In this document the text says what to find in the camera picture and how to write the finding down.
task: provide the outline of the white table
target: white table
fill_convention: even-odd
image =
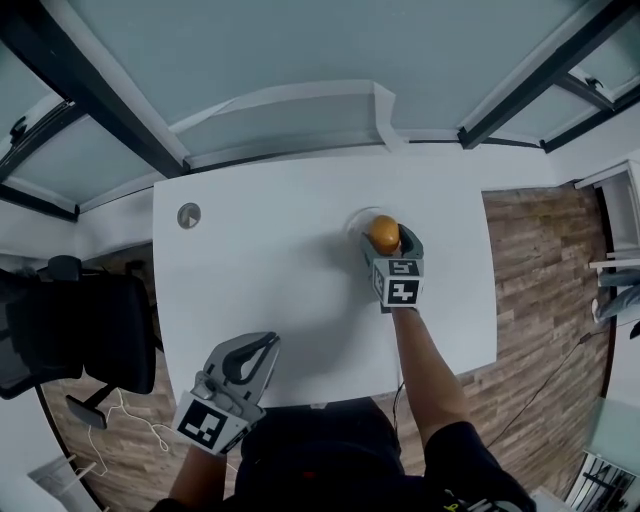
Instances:
[[[263,406],[394,391],[393,324],[380,314],[349,217],[379,206],[425,249],[420,310],[455,373],[496,359],[496,303],[480,190],[463,171],[412,157],[252,164],[159,182],[154,261],[160,327],[176,396],[219,343],[276,331],[283,345]],[[182,229],[185,203],[202,212]]]

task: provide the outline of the black beam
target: black beam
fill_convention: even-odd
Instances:
[[[584,101],[591,103],[600,110],[613,110],[613,102],[600,94],[595,86],[591,87],[569,73],[558,78],[555,84],[558,87],[562,87],[565,91],[575,94]]]
[[[9,152],[0,159],[0,183],[54,135],[64,130],[85,113],[75,103],[61,103],[28,128]]]
[[[45,201],[44,199],[30,196],[29,194],[7,187],[6,185],[0,185],[0,200],[7,201],[8,203],[12,203],[17,206],[22,206],[23,208],[28,208],[29,210],[33,210],[44,215],[49,215],[50,217],[57,217],[71,222],[77,222],[78,215],[80,214],[80,208],[78,206],[76,206],[74,212],[70,212],[53,203]]]
[[[638,12],[636,2],[612,0],[584,27],[570,37],[555,52],[516,87],[491,112],[469,131],[458,133],[460,144],[473,149],[509,119],[515,116],[561,76],[579,64]]]
[[[558,135],[550,141],[541,141],[541,146],[546,153],[551,153],[572,140],[577,139],[581,135],[584,135],[596,126],[601,125],[605,121],[614,118],[628,108],[633,107],[638,102],[640,102],[640,85],[634,87],[628,93],[617,99],[613,103],[613,110],[602,110],[600,112],[596,112],[590,118],[585,119],[573,128],[569,128],[566,132]]]
[[[37,0],[0,2],[0,40],[47,85],[73,100],[167,178],[188,171],[102,78]]]

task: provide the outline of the white cable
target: white cable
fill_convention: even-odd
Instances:
[[[160,444],[160,449],[163,452],[168,452],[169,451],[169,445],[164,441],[164,439],[162,439],[160,437],[160,434],[158,434],[156,432],[156,427],[164,427],[167,430],[170,430],[171,432],[173,432],[173,430],[171,430],[166,425],[163,425],[162,423],[154,423],[154,424],[152,424],[150,421],[147,421],[144,418],[140,418],[139,416],[134,416],[133,414],[128,413],[127,410],[124,408],[124,399],[122,398],[122,391],[120,391],[120,388],[116,388],[116,391],[118,392],[118,396],[120,397],[120,405],[114,405],[112,407],[109,407],[109,410],[107,411],[106,421],[107,422],[109,421],[109,416],[111,416],[111,411],[113,411],[114,409],[122,409],[122,412],[125,413],[127,416],[129,416],[129,418],[133,418],[133,419],[136,419],[136,420],[144,421],[147,425],[149,425],[149,428],[151,429],[151,432],[153,432],[153,435],[158,438],[158,441],[159,441],[159,444]],[[91,425],[89,425],[88,436],[89,436],[89,443],[91,444],[91,447],[93,448],[93,450],[98,455],[98,458],[100,459],[100,464],[102,464],[102,467],[104,468],[104,471],[102,473],[98,473],[97,471],[94,471],[93,469],[91,470],[91,472],[95,473],[98,476],[104,476],[109,472],[109,468],[107,468],[107,465],[104,463],[104,460],[102,459],[102,455],[100,455],[100,452],[96,448],[96,445],[93,444],[93,439],[91,439]]]

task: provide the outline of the black sleeve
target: black sleeve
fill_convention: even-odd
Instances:
[[[438,430],[424,449],[425,481],[453,493],[469,505],[486,499],[507,501],[523,512],[536,505],[516,480],[482,444],[471,423],[460,422]]]

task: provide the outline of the orange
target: orange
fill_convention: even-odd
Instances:
[[[398,223],[388,215],[378,215],[369,226],[369,239],[380,254],[393,254],[400,242]]]

